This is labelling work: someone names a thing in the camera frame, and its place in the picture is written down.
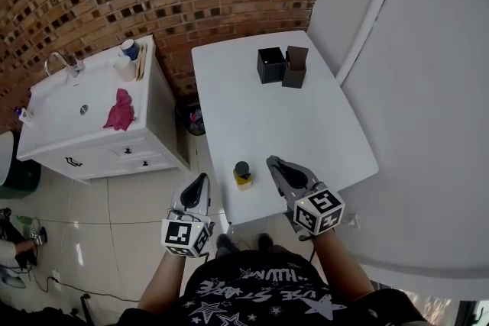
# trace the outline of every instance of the electrical outlet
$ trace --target electrical outlet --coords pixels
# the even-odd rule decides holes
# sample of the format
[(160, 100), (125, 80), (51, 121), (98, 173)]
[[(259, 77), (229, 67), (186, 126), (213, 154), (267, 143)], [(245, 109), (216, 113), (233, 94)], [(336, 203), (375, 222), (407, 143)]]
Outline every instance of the electrical outlet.
[[(51, 272), (51, 274), (53, 275), (53, 277), (54, 277), (56, 280), (60, 281), (60, 278), (61, 278), (61, 277), (60, 277), (60, 274), (57, 272), (57, 270), (53, 270), (53, 271)], [(56, 281), (53, 281), (53, 284), (54, 284), (54, 288), (56, 288), (58, 291), (60, 291), (60, 290), (61, 290), (61, 285), (60, 285), (59, 283), (57, 283)]]

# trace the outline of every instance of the white bathroom sink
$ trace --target white bathroom sink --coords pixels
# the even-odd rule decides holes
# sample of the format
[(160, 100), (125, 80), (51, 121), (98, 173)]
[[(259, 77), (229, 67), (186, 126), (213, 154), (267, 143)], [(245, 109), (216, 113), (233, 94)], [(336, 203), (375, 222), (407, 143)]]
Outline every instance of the white bathroom sink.
[(28, 111), (33, 118), (30, 126), (22, 127), (18, 158), (28, 159), (44, 151), (117, 132), (103, 126), (118, 89), (127, 90), (132, 98), (135, 120), (129, 130), (145, 126), (154, 41), (147, 36), (137, 42), (148, 45), (144, 77), (140, 81), (124, 82), (115, 72), (111, 60), (121, 51), (114, 47), (84, 59), (85, 69), (77, 77), (62, 69), (32, 86)]

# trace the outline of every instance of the faucet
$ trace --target faucet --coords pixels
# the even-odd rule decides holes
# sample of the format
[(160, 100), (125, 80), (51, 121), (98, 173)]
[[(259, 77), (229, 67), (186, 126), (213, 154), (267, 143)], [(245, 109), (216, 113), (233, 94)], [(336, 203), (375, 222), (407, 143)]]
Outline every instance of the faucet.
[(59, 59), (60, 62), (63, 63), (64, 67), (66, 68), (66, 71), (68, 71), (68, 73), (70, 73), (70, 75), (73, 78), (76, 78), (78, 76), (78, 74), (80, 73), (80, 71), (82, 71), (85, 68), (85, 65), (83, 64), (83, 60), (78, 60), (75, 57), (76, 65), (71, 66), (70, 64), (68, 64), (66, 62), (66, 60), (63, 58), (63, 56), (61, 56), (58, 52), (52, 52), (47, 56), (46, 61), (44, 61), (44, 71), (46, 71), (46, 74), (48, 76), (51, 76), (51, 72), (49, 71), (49, 68), (47, 67), (47, 62), (49, 61), (51, 56), (54, 56), (57, 59)]

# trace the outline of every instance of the cabinet drawer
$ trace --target cabinet drawer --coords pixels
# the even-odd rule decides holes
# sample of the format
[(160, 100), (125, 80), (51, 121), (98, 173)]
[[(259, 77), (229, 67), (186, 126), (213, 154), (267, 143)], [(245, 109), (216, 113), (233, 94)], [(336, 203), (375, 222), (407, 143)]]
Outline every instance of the cabinet drawer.
[(129, 162), (120, 161), (113, 152), (100, 147), (54, 153), (40, 158), (39, 162), (77, 179), (129, 174), (134, 170)]
[(110, 151), (119, 156), (120, 160), (137, 160), (159, 154), (145, 139), (128, 140), (108, 146)]
[(173, 164), (163, 155), (146, 157), (139, 160), (131, 161), (136, 170), (144, 171), (146, 169), (167, 169), (173, 167)]

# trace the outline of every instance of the drawer handle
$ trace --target drawer handle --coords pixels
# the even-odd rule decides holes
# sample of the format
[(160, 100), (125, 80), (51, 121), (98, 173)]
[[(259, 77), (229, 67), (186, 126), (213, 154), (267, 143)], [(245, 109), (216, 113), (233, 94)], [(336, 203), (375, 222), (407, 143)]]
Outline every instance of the drawer handle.
[(73, 166), (73, 167), (80, 167), (83, 165), (83, 163), (80, 163), (80, 162), (76, 162), (76, 160), (74, 160), (72, 157), (65, 157), (64, 159), (66, 159), (66, 163), (68, 163), (69, 165)]

